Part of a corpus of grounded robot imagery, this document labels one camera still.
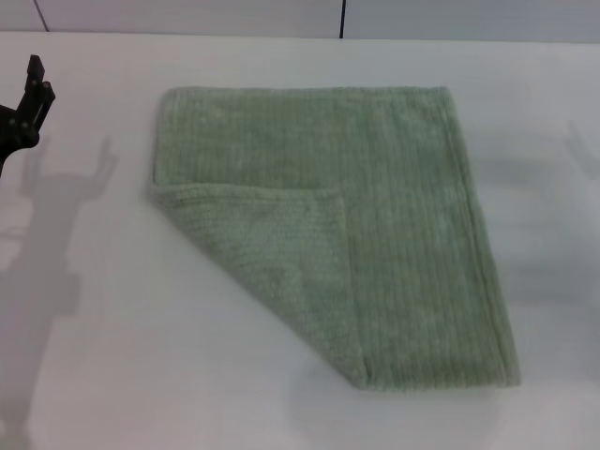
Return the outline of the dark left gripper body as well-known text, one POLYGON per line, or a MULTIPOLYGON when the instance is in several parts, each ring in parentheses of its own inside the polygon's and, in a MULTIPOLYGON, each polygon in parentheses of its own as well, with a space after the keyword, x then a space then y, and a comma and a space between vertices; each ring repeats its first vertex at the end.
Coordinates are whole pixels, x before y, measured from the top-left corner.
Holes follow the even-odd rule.
POLYGON ((35 117, 30 109, 1 106, 0 171, 13 153, 36 146, 35 117))

